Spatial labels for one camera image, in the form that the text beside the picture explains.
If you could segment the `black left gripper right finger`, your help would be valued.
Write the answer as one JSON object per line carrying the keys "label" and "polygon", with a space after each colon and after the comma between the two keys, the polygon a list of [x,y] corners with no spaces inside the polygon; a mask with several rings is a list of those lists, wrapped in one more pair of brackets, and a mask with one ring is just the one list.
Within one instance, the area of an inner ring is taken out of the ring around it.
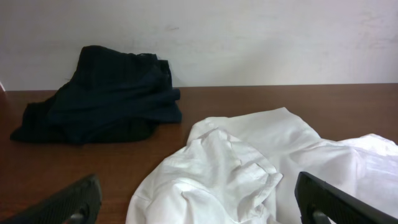
{"label": "black left gripper right finger", "polygon": [[295,198],[303,224],[397,224],[397,219],[308,172],[300,172]]}

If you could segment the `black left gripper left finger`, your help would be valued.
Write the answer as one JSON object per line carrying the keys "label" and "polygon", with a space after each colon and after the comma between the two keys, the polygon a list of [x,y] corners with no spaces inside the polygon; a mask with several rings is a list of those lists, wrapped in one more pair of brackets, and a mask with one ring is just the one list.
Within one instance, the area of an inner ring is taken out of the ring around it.
{"label": "black left gripper left finger", "polygon": [[95,224],[102,204],[96,175],[88,175],[1,224]]}

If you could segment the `white t-shirt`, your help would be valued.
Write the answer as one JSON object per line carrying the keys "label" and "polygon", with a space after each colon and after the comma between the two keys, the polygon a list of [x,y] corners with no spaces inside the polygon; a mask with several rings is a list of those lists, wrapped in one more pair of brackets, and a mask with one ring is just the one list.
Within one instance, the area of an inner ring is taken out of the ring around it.
{"label": "white t-shirt", "polygon": [[397,215],[397,145],[376,134],[321,138],[285,108],[193,125],[185,147],[138,186],[126,221],[299,223],[301,171]]}

